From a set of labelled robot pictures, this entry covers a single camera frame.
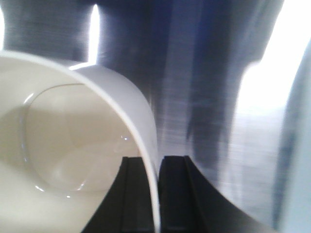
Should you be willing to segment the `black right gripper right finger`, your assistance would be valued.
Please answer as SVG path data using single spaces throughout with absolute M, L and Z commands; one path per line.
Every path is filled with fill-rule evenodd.
M 257 223 L 228 201 L 188 156 L 166 156 L 159 174 L 163 233 L 256 233 Z

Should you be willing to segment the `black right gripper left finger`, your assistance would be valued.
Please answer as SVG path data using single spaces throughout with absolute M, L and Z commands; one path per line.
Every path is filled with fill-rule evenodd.
M 123 157 L 117 176 L 84 233 L 152 233 L 149 183 L 140 157 Z

